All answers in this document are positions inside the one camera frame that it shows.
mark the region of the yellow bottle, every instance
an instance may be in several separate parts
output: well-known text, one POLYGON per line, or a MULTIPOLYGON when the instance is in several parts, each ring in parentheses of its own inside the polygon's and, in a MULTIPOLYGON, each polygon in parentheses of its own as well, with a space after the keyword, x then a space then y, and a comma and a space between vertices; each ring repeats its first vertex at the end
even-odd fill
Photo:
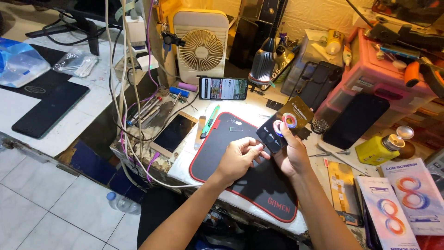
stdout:
POLYGON ((373 136, 370 140, 355 147, 358 159, 362 163, 379 165, 399 156, 399 149, 405 146, 404 139, 414 135, 412 128, 399 126, 395 134, 385 137, 373 136))

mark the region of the blue battery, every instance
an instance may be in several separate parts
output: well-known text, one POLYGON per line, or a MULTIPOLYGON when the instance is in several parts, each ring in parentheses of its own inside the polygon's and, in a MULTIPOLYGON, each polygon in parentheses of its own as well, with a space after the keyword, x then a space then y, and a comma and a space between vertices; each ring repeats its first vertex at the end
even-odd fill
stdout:
POLYGON ((170 92, 176 95, 180 93, 185 98, 188 98, 188 96, 190 95, 190 92, 175 87, 170 87, 170 92))

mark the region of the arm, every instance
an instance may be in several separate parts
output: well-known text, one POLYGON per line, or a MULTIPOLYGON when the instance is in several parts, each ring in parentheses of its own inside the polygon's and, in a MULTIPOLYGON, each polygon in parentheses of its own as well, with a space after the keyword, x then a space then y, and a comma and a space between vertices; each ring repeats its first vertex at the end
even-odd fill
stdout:
POLYGON ((216 171, 168 217, 140 246, 139 250, 185 249, 220 193, 242 177, 259 155, 270 159, 259 141, 246 137, 226 148, 216 171))
POLYGON ((285 123, 280 128, 288 146, 274 159, 296 191, 314 248, 361 250, 328 200, 311 168, 305 145, 299 137, 292 135, 285 123))

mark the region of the blue plastic bag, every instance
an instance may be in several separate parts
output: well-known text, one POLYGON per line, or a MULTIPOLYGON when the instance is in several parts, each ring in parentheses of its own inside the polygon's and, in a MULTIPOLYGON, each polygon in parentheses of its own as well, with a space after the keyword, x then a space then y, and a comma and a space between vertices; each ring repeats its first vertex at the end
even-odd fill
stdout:
POLYGON ((0 85, 20 88, 51 69, 29 44, 0 38, 0 85))

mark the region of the desk lamp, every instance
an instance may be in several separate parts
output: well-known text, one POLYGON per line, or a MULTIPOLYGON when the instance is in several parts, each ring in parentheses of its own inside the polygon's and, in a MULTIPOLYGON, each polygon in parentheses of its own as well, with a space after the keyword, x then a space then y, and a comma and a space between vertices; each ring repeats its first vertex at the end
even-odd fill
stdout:
POLYGON ((280 0, 270 35, 262 44, 262 47, 256 52, 253 59, 251 72, 248 74, 248 80, 257 85, 268 85, 272 79, 274 66, 276 64, 276 33, 281 21, 282 12, 285 7, 285 0, 280 0))

